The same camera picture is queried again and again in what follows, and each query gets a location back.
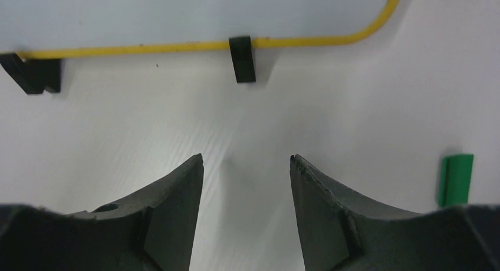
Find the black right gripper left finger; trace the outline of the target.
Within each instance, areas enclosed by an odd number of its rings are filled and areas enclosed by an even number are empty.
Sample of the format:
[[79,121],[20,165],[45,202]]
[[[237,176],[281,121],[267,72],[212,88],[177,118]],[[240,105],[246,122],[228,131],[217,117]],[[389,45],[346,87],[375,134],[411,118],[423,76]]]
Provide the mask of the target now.
[[1,206],[2,270],[188,270],[203,186],[196,154],[94,211]]

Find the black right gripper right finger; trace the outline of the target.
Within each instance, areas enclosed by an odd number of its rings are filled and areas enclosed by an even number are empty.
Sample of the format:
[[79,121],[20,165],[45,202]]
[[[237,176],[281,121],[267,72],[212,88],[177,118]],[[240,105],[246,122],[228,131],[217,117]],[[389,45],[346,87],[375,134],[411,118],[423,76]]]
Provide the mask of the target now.
[[371,199],[290,159],[307,270],[498,270],[499,206],[415,213]]

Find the green whiteboard marker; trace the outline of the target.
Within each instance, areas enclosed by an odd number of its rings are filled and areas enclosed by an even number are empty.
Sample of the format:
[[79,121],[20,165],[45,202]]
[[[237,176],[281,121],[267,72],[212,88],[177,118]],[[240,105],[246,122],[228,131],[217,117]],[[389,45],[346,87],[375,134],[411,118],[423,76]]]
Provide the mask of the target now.
[[468,202],[473,161],[473,154],[464,153],[442,158],[437,196],[439,207],[444,208]]

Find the yellow framed whiteboard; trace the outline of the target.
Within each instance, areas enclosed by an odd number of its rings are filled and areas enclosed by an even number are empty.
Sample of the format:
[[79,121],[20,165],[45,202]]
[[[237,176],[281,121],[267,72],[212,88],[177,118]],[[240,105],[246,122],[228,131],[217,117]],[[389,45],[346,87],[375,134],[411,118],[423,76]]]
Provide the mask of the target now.
[[347,45],[400,0],[1,0],[1,67],[28,95],[61,91],[74,57],[227,49],[238,83],[254,50]]

